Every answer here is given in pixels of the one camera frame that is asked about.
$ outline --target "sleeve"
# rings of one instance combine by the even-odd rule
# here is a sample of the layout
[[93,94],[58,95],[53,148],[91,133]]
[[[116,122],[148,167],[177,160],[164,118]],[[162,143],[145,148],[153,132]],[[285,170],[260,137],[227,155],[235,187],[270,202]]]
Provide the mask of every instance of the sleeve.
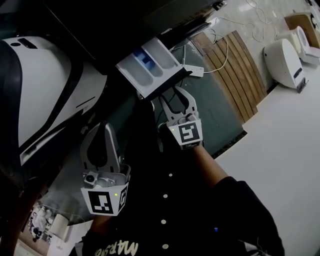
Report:
[[246,182],[226,177],[212,189],[211,198],[219,234],[255,245],[268,255],[285,255],[273,217]]

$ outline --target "person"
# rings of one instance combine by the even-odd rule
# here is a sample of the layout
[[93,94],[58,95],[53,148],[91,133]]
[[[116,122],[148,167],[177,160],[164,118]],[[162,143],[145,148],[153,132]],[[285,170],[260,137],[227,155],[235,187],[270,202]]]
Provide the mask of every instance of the person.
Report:
[[203,146],[180,150],[166,125],[160,152],[149,102],[134,120],[124,154],[126,204],[117,217],[94,218],[82,255],[285,254],[273,217],[244,181],[228,176]]

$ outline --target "wall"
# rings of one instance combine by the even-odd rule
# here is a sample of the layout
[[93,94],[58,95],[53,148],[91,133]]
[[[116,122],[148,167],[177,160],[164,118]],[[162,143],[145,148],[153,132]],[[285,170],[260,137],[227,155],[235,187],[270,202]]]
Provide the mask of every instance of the wall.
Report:
[[278,86],[243,126],[248,134],[217,159],[269,209],[288,256],[320,247],[320,68],[304,71],[302,93]]
[[70,226],[68,240],[63,242],[55,235],[51,239],[51,244],[47,253],[47,256],[69,256],[71,250],[76,243],[82,240],[82,237],[86,235],[90,229],[92,220]]

